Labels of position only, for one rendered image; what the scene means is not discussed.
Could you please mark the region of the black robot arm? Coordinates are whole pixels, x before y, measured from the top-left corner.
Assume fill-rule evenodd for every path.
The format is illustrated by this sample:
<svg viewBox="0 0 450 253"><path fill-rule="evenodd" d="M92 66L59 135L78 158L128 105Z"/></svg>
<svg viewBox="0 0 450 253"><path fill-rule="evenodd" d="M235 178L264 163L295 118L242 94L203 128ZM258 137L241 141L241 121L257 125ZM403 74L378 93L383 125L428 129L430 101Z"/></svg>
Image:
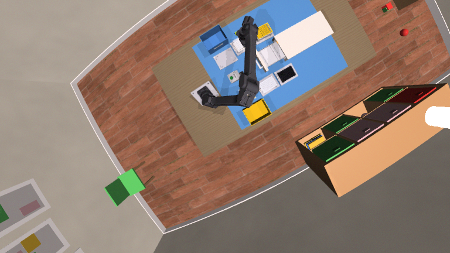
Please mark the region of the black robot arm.
<svg viewBox="0 0 450 253"><path fill-rule="evenodd" d="M244 74L239 77L238 95L216 97L204 86L197 94L202 99L202 105L217 108L218 106L242 106L250 108L256 94L260 90L260 82L256 77L256 41L258 26L253 24L251 16L245 16L242 27L239 30L241 37L245 39ZM244 31L244 32L243 32Z"/></svg>

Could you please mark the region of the yellow open-top bin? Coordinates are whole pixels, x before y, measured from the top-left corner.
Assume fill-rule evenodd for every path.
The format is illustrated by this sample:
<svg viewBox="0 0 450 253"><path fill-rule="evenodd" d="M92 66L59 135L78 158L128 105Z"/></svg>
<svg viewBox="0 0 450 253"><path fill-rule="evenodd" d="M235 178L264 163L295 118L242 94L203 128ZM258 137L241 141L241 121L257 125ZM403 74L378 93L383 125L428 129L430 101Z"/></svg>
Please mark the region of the yellow open-top bin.
<svg viewBox="0 0 450 253"><path fill-rule="evenodd" d="M264 99L254 102L250 108L245 107L242 110L251 126L272 114Z"/></svg>

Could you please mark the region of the blue bench mat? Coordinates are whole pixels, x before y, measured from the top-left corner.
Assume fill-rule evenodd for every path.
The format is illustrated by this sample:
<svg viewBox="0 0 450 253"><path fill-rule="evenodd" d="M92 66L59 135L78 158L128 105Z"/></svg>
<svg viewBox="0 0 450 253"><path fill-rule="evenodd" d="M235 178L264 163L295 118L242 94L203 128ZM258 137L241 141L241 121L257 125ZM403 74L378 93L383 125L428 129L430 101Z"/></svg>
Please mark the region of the blue bench mat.
<svg viewBox="0 0 450 253"><path fill-rule="evenodd" d="M233 50L238 60L222 70L220 70L213 57L230 48L230 43L238 38L235 32L242 27L244 17L251 16L254 19L253 24L256 24L258 27L268 23L275 36L315 13L317 11L310 0L270 0L223 27L222 30L228 37L229 44L218 51L210 55L202 41L192 48L220 95L238 95L240 89L238 86L239 80L231 83L227 75L236 70L238 73L244 72L245 52L237 56ZM298 77L281 86L274 72L290 63L292 63ZM256 64L257 81L272 73L280 86L265 96L262 96L259 91L253 103L263 98L270 111L274 112L346 67L348 65L332 35L330 35L291 59L287 61L281 59L272 64L268 67L269 70L266 73L263 68L259 69ZM241 130L251 125L243 113L242 109L245 107L228 106L228 108Z"/></svg>

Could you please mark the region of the blue open-top box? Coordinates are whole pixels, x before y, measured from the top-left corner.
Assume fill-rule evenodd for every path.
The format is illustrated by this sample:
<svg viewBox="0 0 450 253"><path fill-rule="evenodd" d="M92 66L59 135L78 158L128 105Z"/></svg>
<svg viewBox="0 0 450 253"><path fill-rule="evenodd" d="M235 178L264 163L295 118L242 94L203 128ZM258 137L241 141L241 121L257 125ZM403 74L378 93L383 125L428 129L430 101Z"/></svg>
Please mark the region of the blue open-top box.
<svg viewBox="0 0 450 253"><path fill-rule="evenodd" d="M199 36L210 55L229 43L226 34L223 31L221 32L220 30L222 30L222 28L218 24L217 26L208 30L206 33Z"/></svg>

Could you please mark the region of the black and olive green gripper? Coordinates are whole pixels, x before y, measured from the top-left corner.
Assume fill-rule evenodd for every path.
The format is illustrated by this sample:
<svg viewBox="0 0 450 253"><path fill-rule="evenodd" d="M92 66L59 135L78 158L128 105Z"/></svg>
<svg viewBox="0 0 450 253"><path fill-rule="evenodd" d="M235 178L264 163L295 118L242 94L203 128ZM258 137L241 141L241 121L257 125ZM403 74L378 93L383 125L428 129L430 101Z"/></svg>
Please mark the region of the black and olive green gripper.
<svg viewBox="0 0 450 253"><path fill-rule="evenodd" d="M238 36L239 41L241 42L241 44L243 45L243 48L245 48L245 40L244 37L241 37L239 34L239 30L235 32L235 35Z"/></svg>

